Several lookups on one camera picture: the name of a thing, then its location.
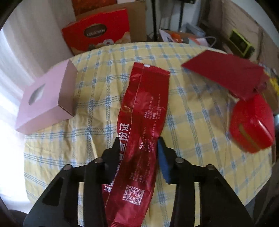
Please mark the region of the yellow plaid tablecloth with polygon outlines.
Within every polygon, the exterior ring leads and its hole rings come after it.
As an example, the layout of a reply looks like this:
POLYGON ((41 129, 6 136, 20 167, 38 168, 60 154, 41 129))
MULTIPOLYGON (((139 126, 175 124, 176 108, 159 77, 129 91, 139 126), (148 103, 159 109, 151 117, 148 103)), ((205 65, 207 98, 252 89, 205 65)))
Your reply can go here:
POLYGON ((25 187, 35 203, 66 165, 82 166, 102 155, 116 137, 122 97, 135 62, 170 72, 166 145, 190 163, 213 164, 243 204, 248 204, 272 174, 272 150, 240 150, 229 139, 227 91, 182 68, 205 50, 184 43, 126 43, 86 52, 71 60, 77 68, 76 114, 25 138, 25 187))

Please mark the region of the red Collection gift box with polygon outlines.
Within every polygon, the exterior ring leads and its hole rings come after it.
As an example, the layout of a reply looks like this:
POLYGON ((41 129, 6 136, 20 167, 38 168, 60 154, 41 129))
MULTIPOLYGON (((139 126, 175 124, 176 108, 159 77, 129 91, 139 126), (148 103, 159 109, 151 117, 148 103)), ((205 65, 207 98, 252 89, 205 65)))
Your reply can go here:
POLYGON ((89 15, 64 27, 62 36, 74 55, 104 46, 130 43, 128 11, 119 9, 89 15))

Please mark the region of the green portable radio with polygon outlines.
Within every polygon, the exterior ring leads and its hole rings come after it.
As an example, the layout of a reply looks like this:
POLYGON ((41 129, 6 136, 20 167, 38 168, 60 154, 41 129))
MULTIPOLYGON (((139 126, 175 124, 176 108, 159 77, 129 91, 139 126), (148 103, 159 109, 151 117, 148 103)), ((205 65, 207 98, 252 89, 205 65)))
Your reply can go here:
POLYGON ((255 51, 253 45, 235 29, 232 29, 229 41, 239 50, 241 56, 245 59, 249 59, 255 51))

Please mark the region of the dark red paper bags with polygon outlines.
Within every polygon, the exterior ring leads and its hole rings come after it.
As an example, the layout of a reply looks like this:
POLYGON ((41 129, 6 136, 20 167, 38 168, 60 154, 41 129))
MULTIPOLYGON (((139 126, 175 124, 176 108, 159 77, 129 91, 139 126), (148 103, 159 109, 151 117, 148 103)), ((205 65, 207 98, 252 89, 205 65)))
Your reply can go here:
POLYGON ((266 88, 264 68, 232 54, 206 50, 182 64, 228 89, 237 98, 248 100, 266 88))

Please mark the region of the long red foil packet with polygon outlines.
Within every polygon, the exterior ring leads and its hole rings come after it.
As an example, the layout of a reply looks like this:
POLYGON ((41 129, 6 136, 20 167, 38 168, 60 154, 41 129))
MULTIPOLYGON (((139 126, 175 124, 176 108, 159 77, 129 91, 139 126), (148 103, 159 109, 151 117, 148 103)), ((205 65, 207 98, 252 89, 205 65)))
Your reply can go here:
POLYGON ((134 62, 117 120, 120 161, 103 186, 108 226, 141 226, 157 175, 157 140, 165 125, 170 72, 134 62))

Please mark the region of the open box with clutter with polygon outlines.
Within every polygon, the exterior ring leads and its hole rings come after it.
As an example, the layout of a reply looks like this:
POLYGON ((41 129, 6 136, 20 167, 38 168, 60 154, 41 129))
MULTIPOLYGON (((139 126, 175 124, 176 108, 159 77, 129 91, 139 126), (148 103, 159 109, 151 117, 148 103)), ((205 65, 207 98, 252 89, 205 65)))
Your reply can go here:
POLYGON ((158 37, 160 42, 185 43, 204 47, 213 47, 217 42, 215 37, 206 36, 200 27, 189 23, 185 24, 185 32, 160 29, 158 37))

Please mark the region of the pink tissue box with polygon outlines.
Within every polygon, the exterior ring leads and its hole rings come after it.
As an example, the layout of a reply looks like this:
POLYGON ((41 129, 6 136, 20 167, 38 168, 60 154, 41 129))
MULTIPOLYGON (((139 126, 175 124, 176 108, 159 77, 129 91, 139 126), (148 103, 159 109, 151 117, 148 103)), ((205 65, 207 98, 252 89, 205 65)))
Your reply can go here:
POLYGON ((70 59, 56 64, 26 88, 16 131, 30 135, 74 116, 77 69, 70 59))

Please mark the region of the brown sofa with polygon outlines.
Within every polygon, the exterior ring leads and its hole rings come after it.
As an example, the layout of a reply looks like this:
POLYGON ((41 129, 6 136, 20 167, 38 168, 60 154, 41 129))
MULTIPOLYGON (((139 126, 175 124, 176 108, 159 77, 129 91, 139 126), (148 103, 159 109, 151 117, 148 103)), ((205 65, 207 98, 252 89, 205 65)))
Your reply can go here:
POLYGON ((278 72, 278 30, 256 1, 202 1, 199 25, 217 37, 216 46, 227 46, 239 54, 229 42, 236 30, 255 48, 251 61, 263 63, 278 72))

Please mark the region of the red rounded tin box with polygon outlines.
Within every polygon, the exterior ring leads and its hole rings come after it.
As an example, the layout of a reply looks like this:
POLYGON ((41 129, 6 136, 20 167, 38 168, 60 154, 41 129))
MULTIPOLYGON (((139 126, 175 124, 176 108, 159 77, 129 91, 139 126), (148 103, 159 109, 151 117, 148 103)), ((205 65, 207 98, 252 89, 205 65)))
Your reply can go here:
POLYGON ((275 141, 273 112, 260 94, 239 100, 232 111, 229 132, 246 152, 257 153, 275 141))

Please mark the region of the large brown cardboard box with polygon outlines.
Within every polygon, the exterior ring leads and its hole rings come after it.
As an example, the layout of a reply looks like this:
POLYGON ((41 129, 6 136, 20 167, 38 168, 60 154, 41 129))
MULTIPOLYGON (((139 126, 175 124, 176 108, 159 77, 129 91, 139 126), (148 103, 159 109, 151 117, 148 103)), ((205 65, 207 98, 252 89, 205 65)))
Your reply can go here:
POLYGON ((135 1, 122 4, 114 4, 98 9, 94 9, 83 14, 77 15, 76 20, 80 20, 91 14, 96 14, 105 11, 115 11, 119 9, 127 9, 129 25, 130 25, 130 36, 131 41, 145 42, 147 40, 146 30, 146 1, 135 1))

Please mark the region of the dark red gift box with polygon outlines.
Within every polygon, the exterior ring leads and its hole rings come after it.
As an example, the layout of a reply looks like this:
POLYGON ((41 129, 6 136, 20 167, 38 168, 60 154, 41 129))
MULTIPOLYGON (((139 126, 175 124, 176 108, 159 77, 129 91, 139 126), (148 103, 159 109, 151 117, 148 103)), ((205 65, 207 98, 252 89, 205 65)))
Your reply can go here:
POLYGON ((101 7, 114 5, 117 0, 72 0, 76 16, 101 7))

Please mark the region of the left black speaker on stand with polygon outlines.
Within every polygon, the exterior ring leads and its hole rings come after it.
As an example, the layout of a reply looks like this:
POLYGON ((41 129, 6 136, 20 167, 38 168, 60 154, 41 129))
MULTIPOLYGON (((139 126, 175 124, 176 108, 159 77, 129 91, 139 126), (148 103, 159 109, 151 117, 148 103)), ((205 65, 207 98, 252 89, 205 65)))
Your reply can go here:
POLYGON ((157 42, 157 18, 156 18, 156 1, 151 0, 151 6, 152 6, 152 20, 153 20, 153 40, 154 42, 157 42))

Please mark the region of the white sheer curtain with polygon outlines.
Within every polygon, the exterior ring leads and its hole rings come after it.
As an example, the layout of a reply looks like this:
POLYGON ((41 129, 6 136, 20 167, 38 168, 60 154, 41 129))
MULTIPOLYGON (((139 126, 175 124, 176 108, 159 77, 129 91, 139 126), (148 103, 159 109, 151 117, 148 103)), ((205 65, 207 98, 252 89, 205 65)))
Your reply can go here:
POLYGON ((1 121, 14 125, 26 87, 72 57, 62 28, 75 21, 71 1, 22 1, 1 29, 1 121))

